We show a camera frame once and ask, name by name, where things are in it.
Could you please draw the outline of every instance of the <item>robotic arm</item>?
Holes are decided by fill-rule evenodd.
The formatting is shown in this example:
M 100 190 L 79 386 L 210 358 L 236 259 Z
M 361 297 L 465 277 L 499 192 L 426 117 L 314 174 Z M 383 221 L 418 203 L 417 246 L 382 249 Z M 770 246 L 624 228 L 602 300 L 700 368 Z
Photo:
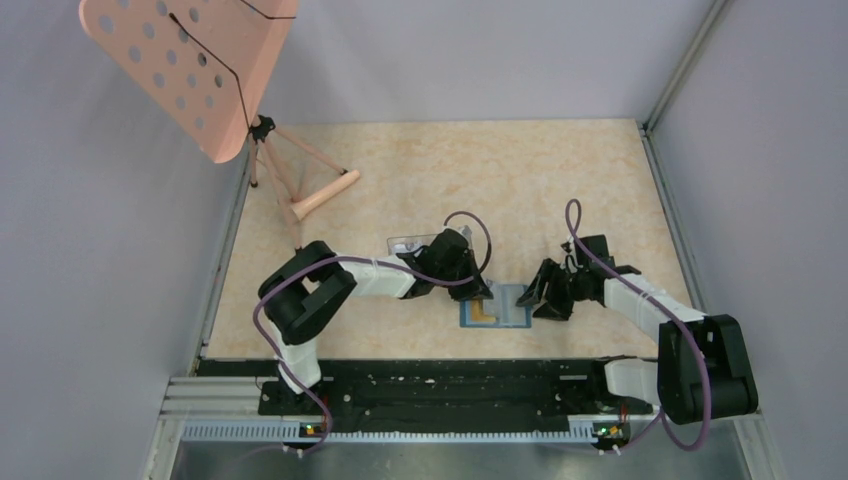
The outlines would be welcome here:
M 700 349 L 697 354 L 703 356 L 709 373 L 711 418 L 743 415 L 757 409 L 757 387 L 742 331 L 733 317 L 709 316 L 681 305 L 664 290 L 651 285 L 635 268 L 616 266 L 603 235 L 580 240 L 603 263 L 644 293 L 633 291 L 581 250 L 576 252 L 575 260 L 570 256 L 570 244 L 566 243 L 563 245 L 565 261 L 557 265 L 545 259 L 530 287 L 518 299 L 517 306 L 544 302 L 534 312 L 534 317 L 565 321 L 571 315 L 574 302 L 594 300 L 623 314 L 657 342 L 659 355 L 656 360 L 599 359 L 592 379 L 599 396 L 633 397 L 662 405 L 677 424 L 703 418 L 703 385 L 695 357 L 677 326 L 646 300 L 650 296 L 685 322 L 695 338 Z
M 517 306 L 542 303 L 534 317 L 565 321 L 575 302 L 594 300 L 622 313 L 657 342 L 656 360 L 598 359 L 590 383 L 599 399 L 633 397 L 662 405 L 677 424 L 703 418 L 704 385 L 694 354 L 677 326 L 647 300 L 650 296 L 685 322 L 695 338 L 700 350 L 697 354 L 705 360 L 710 379 L 711 418 L 742 415 L 757 409 L 757 388 L 742 331 L 734 318 L 709 316 L 681 305 L 652 286 L 637 269 L 616 266 L 603 235 L 580 240 L 601 262 L 643 293 L 635 293 L 582 251 L 572 256 L 571 245 L 564 244 L 565 261 L 562 264 L 551 259 L 543 261 Z M 317 285 L 311 291 L 301 279 L 304 270 L 310 267 L 314 269 L 306 278 Z M 457 282 L 467 278 L 471 281 Z M 294 281 L 278 288 L 289 280 Z M 310 387 L 321 380 L 315 339 L 348 297 L 415 298 L 430 293 L 440 281 L 453 281 L 448 292 L 456 301 L 492 297 L 480 276 L 468 240 L 448 227 L 430 245 L 415 252 L 370 261 L 337 255 L 324 242 L 312 242 L 262 284 L 259 296 L 266 297 L 279 289 L 265 303 L 265 314 L 273 326 L 272 337 L 292 374 Z M 282 367 L 280 376 L 295 393 L 303 392 Z
M 371 262 L 337 255 L 324 242 L 312 242 L 299 249 L 291 260 L 265 280 L 259 287 L 259 297 L 264 297 L 286 279 L 297 277 L 307 267 L 332 257 L 339 257 L 340 261 L 306 275 L 318 285 L 315 289 L 309 291 L 302 280 L 295 281 L 265 305 L 265 315 L 271 321 L 272 335 L 283 360 L 307 387 L 321 380 L 315 339 L 348 297 L 380 295 L 409 299 L 426 295 L 435 284 L 416 278 L 413 272 L 417 272 L 445 281 L 473 278 L 448 288 L 456 301 L 492 298 L 468 240 L 450 227 L 445 227 L 429 245 L 415 252 L 372 259 Z M 295 393 L 303 392 L 282 369 L 280 376 Z

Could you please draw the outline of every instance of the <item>cable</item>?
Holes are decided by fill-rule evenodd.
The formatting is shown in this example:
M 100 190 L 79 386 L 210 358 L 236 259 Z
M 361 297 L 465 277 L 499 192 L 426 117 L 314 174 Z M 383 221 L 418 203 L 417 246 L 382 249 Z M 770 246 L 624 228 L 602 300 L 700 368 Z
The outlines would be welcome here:
M 247 5 L 254 12 L 258 13 L 259 15 L 262 15 L 265 18 L 267 18 L 268 20 L 294 20 L 295 18 L 297 18 L 297 17 L 272 17 L 272 16 L 264 13 L 262 10 L 259 10 L 258 8 L 254 7 L 253 4 L 248 3 L 246 0 L 239 0 L 239 1 L 241 3 Z
M 474 215 L 471 212 L 467 212 L 465 210 L 457 210 L 457 211 L 451 213 L 450 215 L 448 215 L 447 218 L 445 218 L 445 223 L 443 223 L 442 225 L 447 227 L 450 219 L 453 218 L 453 217 L 456 217 L 458 215 L 465 215 L 466 217 L 471 217 L 472 220 L 477 222 L 477 225 L 480 225 L 480 228 L 483 229 L 483 234 L 486 235 L 486 257 L 483 258 L 483 264 L 480 265 L 480 268 L 478 269 L 480 271 L 480 273 L 482 274 L 483 270 L 485 270 L 486 267 L 489 266 L 489 260 L 492 259 L 492 236 L 489 235 L 489 229 L 486 228 L 486 224 L 483 223 L 483 220 L 480 220 L 480 217 L 478 217 L 477 215 Z
M 572 205 L 577 206 L 577 221 L 574 224 L 571 223 L 571 215 L 570 215 Z M 576 198 L 572 198 L 571 200 L 569 200 L 568 204 L 566 204 L 566 206 L 565 206 L 565 224 L 568 227 L 569 233 L 574 238 L 574 243 L 577 244 L 577 246 L 581 250 L 583 250 L 583 253 L 585 253 L 586 256 L 588 256 L 590 259 L 592 259 L 592 261 L 595 262 L 599 267 L 604 269 L 604 271 L 606 271 L 608 274 L 612 275 L 613 278 L 617 279 L 618 281 L 620 281 L 621 283 L 626 285 L 628 288 L 630 288 L 631 290 L 633 290 L 637 294 L 644 296 L 646 300 L 651 302 L 651 305 L 657 307 L 663 314 L 665 314 L 674 323 L 674 325 L 678 329 L 680 329 L 680 333 L 683 335 L 683 339 L 686 341 L 686 344 L 689 346 L 689 349 L 692 351 L 692 355 L 694 355 L 694 357 L 695 357 L 695 364 L 698 366 L 698 374 L 701 378 L 701 385 L 703 386 L 702 392 L 703 392 L 703 404 L 704 404 L 704 416 L 703 416 L 703 420 L 701 422 L 701 430 L 698 432 L 698 438 L 696 438 L 694 442 L 692 442 L 691 444 L 688 444 L 688 445 L 683 443 L 679 438 L 677 438 L 677 435 L 675 435 L 674 432 L 671 430 L 671 425 L 669 425 L 669 423 L 668 423 L 668 418 L 665 414 L 665 411 L 663 411 L 662 406 L 660 406 L 660 411 L 657 414 L 657 418 L 655 418 L 648 425 L 648 428 L 646 428 L 642 432 L 642 434 L 644 434 L 645 431 L 648 430 L 649 428 L 652 428 L 656 424 L 657 419 L 661 418 L 663 428 L 665 428 L 665 431 L 668 434 L 668 437 L 671 439 L 672 442 L 674 442 L 675 445 L 677 445 L 678 448 L 680 448 L 681 450 L 685 450 L 687 452 L 693 452 L 695 450 L 698 450 L 699 448 L 701 448 L 704 445 L 704 442 L 707 440 L 707 436 L 709 435 L 710 420 L 712 419 L 712 411 L 713 411 L 712 392 L 710 391 L 710 376 L 709 376 L 709 373 L 707 372 L 707 364 L 704 362 L 704 358 L 701 355 L 698 354 L 698 352 L 701 351 L 698 348 L 698 343 L 695 342 L 695 337 L 692 336 L 692 332 L 690 332 L 689 329 L 686 328 L 686 324 L 683 323 L 683 321 L 681 321 L 679 318 L 677 318 L 677 315 L 675 315 L 671 310 L 669 310 L 659 300 L 655 299 L 651 295 L 648 295 L 641 288 L 637 287 L 632 282 L 628 281 L 627 279 L 625 279 L 624 277 L 619 275 L 615 270 L 610 268 L 607 264 L 602 262 L 601 259 L 599 259 L 597 256 L 595 256 L 595 254 L 592 253 L 591 250 L 586 248 L 586 245 L 583 245 L 583 242 L 577 236 L 577 229 L 580 227 L 580 219 L 582 218 L 582 216 L 583 216 L 583 207 L 582 207 L 582 205 L 580 205 L 580 201 L 577 200 Z M 627 445 L 627 447 L 629 447 L 633 443 L 634 443 L 633 440 L 631 440 L 631 442 Z

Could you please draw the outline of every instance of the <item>white wall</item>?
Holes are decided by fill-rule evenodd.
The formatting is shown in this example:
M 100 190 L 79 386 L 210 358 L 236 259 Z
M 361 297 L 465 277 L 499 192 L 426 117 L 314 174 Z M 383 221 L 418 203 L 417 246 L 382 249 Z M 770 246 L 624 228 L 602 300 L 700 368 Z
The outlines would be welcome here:
M 240 177 L 85 36 L 77 5 L 0 1 L 4 479 L 140 476 Z
M 301 0 L 264 112 L 644 119 L 710 0 Z
M 844 478 L 848 2 L 735 2 L 657 133 L 791 478 Z

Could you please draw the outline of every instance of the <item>beige speckled surface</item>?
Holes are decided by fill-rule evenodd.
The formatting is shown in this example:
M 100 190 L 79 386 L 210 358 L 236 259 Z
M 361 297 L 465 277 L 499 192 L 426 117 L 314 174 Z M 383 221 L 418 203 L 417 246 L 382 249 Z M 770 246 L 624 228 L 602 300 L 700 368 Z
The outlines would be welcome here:
M 604 233 L 618 263 L 641 269 L 688 302 L 645 152 L 632 120 L 545 120 L 301 126 L 292 129 L 362 179 L 310 214 L 305 242 L 384 256 L 386 238 L 434 233 L 458 209 L 487 223 L 494 254 L 485 276 L 528 283 L 546 256 L 561 259 L 563 208 L 584 207 L 581 233 Z M 305 157 L 274 137 L 286 161 Z M 316 167 L 312 183 L 334 178 Z M 262 281 L 288 260 L 292 240 L 259 167 L 227 272 L 208 357 L 270 357 L 250 315 Z M 457 224 L 466 223 L 457 220 Z M 482 234 L 475 230 L 475 239 Z M 349 299 L 318 342 L 322 358 L 555 358 L 655 355 L 656 346 L 618 314 L 575 307 L 569 322 L 530 329 L 466 329 L 447 292 L 400 301 Z

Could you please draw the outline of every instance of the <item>purple cable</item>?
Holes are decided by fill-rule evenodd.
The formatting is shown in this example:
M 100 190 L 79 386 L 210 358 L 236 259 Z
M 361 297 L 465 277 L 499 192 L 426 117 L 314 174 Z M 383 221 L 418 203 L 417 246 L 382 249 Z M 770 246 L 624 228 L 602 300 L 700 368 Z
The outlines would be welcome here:
M 577 205 L 577 222 L 574 225 L 571 224 L 571 216 L 569 215 L 572 205 Z M 672 322 L 674 322 L 674 325 L 680 329 L 680 333 L 683 335 L 683 339 L 686 341 L 686 344 L 689 345 L 689 349 L 695 356 L 695 363 L 698 366 L 698 374 L 701 377 L 701 385 L 703 385 L 702 391 L 704 395 L 704 416 L 703 421 L 701 423 L 701 430 L 698 432 L 698 438 L 696 438 L 695 441 L 689 445 L 683 443 L 671 430 L 671 425 L 669 425 L 668 423 L 668 418 L 665 412 L 663 411 L 662 406 L 660 406 L 660 412 L 657 414 L 657 418 L 662 419 L 663 428 L 665 428 L 665 431 L 671 441 L 674 442 L 674 444 L 677 445 L 677 447 L 681 450 L 685 450 L 687 452 L 694 452 L 695 450 L 701 448 L 704 445 L 704 442 L 707 440 L 707 436 L 709 435 L 710 431 L 710 419 L 712 418 L 713 411 L 712 392 L 710 391 L 710 377 L 709 373 L 707 373 L 707 364 L 704 362 L 704 358 L 701 355 L 698 355 L 697 353 L 700 352 L 700 349 L 698 348 L 698 343 L 695 342 L 695 337 L 692 336 L 692 332 L 690 332 L 689 329 L 686 328 L 686 324 L 683 323 L 683 321 L 677 318 L 677 315 L 675 315 L 671 310 L 669 310 L 665 305 L 660 303 L 657 299 L 650 295 L 647 295 L 645 291 L 643 291 L 641 288 L 637 287 L 632 282 L 619 275 L 615 270 L 613 270 L 607 264 L 602 262 L 601 259 L 595 256 L 594 253 L 592 253 L 588 248 L 586 248 L 585 245 L 583 245 L 583 242 L 577 236 L 577 229 L 580 227 L 580 219 L 582 218 L 582 216 L 583 207 L 582 205 L 580 205 L 580 201 L 576 198 L 572 198 L 571 200 L 569 200 L 568 204 L 566 204 L 565 206 L 565 224 L 568 227 L 568 231 L 571 234 L 572 238 L 574 238 L 574 243 L 577 244 L 577 246 L 580 247 L 580 250 L 583 250 L 583 253 L 585 253 L 586 256 L 591 258 L 592 261 L 595 262 L 599 267 L 603 268 L 608 274 L 612 275 L 613 278 L 617 279 L 634 292 L 638 293 L 641 296 L 644 296 L 645 299 L 651 303 L 651 305 L 657 307 Z M 648 425 L 648 427 L 642 432 L 642 434 L 644 434 L 648 429 L 650 429 L 656 424 L 657 418 L 655 418 L 650 423 L 650 425 Z
M 465 215 L 466 217 L 470 217 L 472 220 L 477 222 L 477 225 L 480 225 L 480 228 L 483 229 L 483 234 L 486 236 L 486 257 L 483 259 L 483 264 L 480 265 L 480 268 L 478 269 L 479 273 L 483 273 L 483 270 L 485 270 L 486 267 L 489 266 L 489 260 L 492 259 L 492 236 L 489 235 L 489 229 L 486 228 L 486 224 L 483 223 L 483 220 L 480 220 L 480 217 L 465 210 L 457 210 L 451 213 L 447 216 L 447 218 L 445 218 L 445 223 L 443 223 L 442 225 L 447 227 L 450 219 L 456 217 L 457 215 Z

